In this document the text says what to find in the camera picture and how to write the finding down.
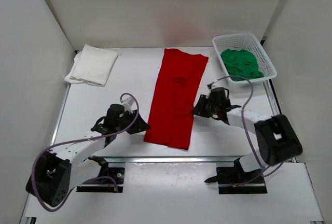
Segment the red t shirt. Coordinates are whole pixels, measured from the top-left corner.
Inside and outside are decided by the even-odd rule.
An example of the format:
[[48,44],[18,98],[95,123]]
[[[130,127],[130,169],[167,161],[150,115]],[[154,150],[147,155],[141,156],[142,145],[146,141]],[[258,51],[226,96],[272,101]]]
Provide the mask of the red t shirt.
[[194,101],[209,58],[165,49],[157,77],[144,141],[187,150]]

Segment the white t shirt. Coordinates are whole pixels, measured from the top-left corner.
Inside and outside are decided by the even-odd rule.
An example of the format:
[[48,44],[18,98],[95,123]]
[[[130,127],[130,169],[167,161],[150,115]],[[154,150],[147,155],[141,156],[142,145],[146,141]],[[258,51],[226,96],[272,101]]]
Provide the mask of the white t shirt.
[[74,57],[74,64],[64,81],[105,87],[118,53],[85,44]]

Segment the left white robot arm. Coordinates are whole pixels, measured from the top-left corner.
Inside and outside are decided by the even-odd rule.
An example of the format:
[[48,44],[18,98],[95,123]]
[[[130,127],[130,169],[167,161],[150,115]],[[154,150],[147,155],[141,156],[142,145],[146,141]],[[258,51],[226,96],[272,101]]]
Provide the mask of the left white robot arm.
[[105,149],[116,137],[150,129],[140,116],[136,98],[125,93],[118,104],[111,104],[105,116],[91,128],[91,136],[51,145],[35,159],[25,186],[49,212],[63,206],[68,196],[82,184],[110,183],[117,190],[116,180],[109,175],[108,162],[96,153]]

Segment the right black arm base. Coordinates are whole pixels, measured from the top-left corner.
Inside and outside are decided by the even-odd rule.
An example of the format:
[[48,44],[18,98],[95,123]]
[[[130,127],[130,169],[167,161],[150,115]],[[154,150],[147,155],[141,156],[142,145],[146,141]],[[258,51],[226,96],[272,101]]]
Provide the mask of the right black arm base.
[[245,172],[240,159],[233,162],[233,167],[217,167],[217,174],[207,178],[206,184],[217,183],[219,194],[266,194],[267,188],[262,176],[262,169]]

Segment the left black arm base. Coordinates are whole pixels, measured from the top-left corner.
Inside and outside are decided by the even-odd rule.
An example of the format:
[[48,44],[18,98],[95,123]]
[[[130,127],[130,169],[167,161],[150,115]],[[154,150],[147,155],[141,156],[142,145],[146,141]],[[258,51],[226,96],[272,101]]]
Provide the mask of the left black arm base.
[[76,187],[77,192],[86,193],[123,193],[125,167],[110,167],[109,162],[101,157],[90,157],[89,160],[100,166],[97,179],[91,179]]

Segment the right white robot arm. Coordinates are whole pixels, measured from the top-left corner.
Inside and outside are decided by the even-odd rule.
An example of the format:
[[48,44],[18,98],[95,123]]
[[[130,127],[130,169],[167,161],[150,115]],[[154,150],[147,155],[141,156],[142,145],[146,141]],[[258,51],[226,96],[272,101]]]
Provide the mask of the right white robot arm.
[[[285,115],[262,115],[245,110],[244,106],[232,105],[226,88],[213,88],[209,95],[200,95],[191,113],[244,130],[252,152],[234,162],[233,177],[238,182],[247,181],[253,171],[281,164],[303,153],[302,144]],[[257,149],[250,133],[256,135]]]

